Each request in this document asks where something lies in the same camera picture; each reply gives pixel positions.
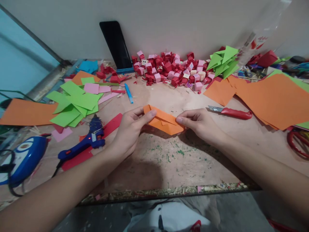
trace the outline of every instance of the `cable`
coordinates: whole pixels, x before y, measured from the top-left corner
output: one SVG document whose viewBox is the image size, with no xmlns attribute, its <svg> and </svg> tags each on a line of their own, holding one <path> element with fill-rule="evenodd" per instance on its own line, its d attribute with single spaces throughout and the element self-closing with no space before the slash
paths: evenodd
<svg viewBox="0 0 309 232">
<path fill-rule="evenodd" d="M 64 161 L 60 160 L 59 163 L 57 164 L 56 170 L 54 172 L 54 174 L 52 175 L 52 178 L 56 176 L 58 170 L 61 168 L 61 166 L 63 165 Z"/>
<path fill-rule="evenodd" d="M 15 164 L 13 163 L 15 160 L 15 152 L 11 149 L 4 149 L 4 150 L 0 150 L 0 152 L 4 152 L 4 151 L 9 151 L 11 153 L 11 160 L 9 164 L 4 164 L 1 165 L 1 173 L 7 173 L 7 182 L 8 182 L 8 187 L 9 187 L 9 191 L 10 193 L 15 196 L 15 197 L 22 197 L 23 195 L 17 194 L 12 186 L 12 176 L 11 176 L 11 172 L 13 171 Z"/>
</svg>

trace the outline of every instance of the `utility knife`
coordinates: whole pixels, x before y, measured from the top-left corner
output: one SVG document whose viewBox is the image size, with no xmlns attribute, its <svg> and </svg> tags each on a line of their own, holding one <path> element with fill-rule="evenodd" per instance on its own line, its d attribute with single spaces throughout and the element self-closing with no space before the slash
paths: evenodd
<svg viewBox="0 0 309 232">
<path fill-rule="evenodd" d="M 215 107 L 215 106 L 208 106 L 210 110 L 220 112 L 221 114 L 225 114 L 234 118 L 248 120 L 252 118 L 252 112 L 244 112 L 244 111 L 238 111 L 233 110 L 229 108 L 221 108 L 221 107 Z"/>
</svg>

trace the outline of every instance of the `hand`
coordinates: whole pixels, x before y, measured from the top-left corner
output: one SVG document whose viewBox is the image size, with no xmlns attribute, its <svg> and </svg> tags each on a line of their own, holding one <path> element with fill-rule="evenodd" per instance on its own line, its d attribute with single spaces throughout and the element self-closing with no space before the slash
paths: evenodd
<svg viewBox="0 0 309 232">
<path fill-rule="evenodd" d="M 176 121 L 192 129 L 198 137 L 213 146 L 220 145 L 226 137 L 206 109 L 187 110 L 178 115 Z"/>
<path fill-rule="evenodd" d="M 144 115 L 142 107 L 124 113 L 116 137 L 110 146 L 116 148 L 117 152 L 124 154 L 125 157 L 132 154 L 142 127 L 156 114 L 156 110 L 151 110 Z"/>
</svg>

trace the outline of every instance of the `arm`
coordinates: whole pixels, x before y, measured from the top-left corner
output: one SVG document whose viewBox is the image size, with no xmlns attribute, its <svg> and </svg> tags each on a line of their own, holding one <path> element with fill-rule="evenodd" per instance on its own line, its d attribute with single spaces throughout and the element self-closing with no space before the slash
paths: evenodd
<svg viewBox="0 0 309 232">
<path fill-rule="evenodd" d="M 206 109 L 185 111 L 176 120 L 218 148 L 264 190 L 282 199 L 308 223 L 307 176 L 233 139 L 215 124 Z"/>
<path fill-rule="evenodd" d="M 115 139 L 104 151 L 48 180 L 1 211 L 0 231 L 51 231 L 134 151 L 142 127 L 156 111 L 142 114 L 142 107 L 125 113 Z"/>
</svg>

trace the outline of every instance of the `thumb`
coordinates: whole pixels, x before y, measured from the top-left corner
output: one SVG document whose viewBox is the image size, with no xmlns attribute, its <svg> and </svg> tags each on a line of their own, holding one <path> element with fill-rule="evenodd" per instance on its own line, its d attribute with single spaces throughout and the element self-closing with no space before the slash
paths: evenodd
<svg viewBox="0 0 309 232">
<path fill-rule="evenodd" d="M 138 119 L 137 122 L 142 128 L 142 126 L 150 122 L 156 116 L 156 114 L 157 114 L 156 110 L 151 110 L 148 113 L 146 113 L 143 117 Z"/>
<path fill-rule="evenodd" d="M 195 127 L 195 121 L 192 121 L 191 119 L 185 118 L 185 117 L 177 117 L 176 122 L 189 127 L 190 129 L 193 129 Z"/>
</svg>

